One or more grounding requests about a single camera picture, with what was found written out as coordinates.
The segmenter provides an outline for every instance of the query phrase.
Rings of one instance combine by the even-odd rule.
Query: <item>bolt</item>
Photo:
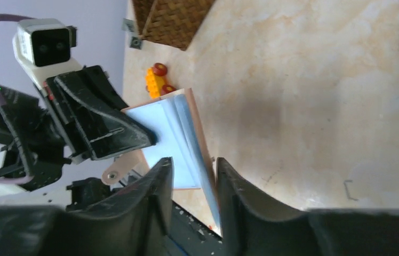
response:
[[[116,172],[110,172],[110,173],[107,175],[107,177],[108,177],[110,180],[115,179],[117,176],[118,176],[118,173],[116,173]]]

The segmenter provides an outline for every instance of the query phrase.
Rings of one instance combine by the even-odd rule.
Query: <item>basket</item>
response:
[[[185,51],[215,0],[132,0],[143,40]]]

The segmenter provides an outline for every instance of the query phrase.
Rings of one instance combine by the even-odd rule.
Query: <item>wire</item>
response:
[[[0,14],[0,21],[19,22],[21,20],[27,20],[27,19],[32,19],[32,18],[26,16],[12,15],[12,14]],[[17,149],[19,150],[19,155],[22,160],[22,164],[26,173],[26,176],[23,178],[16,178],[16,179],[0,178],[0,183],[4,184],[28,183],[33,179],[33,168],[34,168],[34,164],[31,163],[32,156],[30,153],[30,149],[28,147],[25,136],[22,134],[22,132],[19,130],[19,127],[15,123],[14,111],[7,104],[6,98],[1,93],[1,90],[0,90],[0,114],[3,117],[6,126],[13,135],[14,143],[17,146]]]

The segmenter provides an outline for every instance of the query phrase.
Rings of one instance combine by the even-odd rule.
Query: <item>table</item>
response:
[[[193,88],[211,156],[271,196],[399,207],[399,2],[217,0],[187,51],[126,49],[128,104],[154,62]],[[213,224],[201,191],[174,200]]]

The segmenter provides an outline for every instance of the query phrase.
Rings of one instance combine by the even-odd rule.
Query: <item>toy car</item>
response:
[[[168,68],[162,63],[156,63],[154,66],[148,68],[146,73],[146,91],[152,99],[158,98],[162,95],[176,91],[172,85],[168,83],[166,74]]]

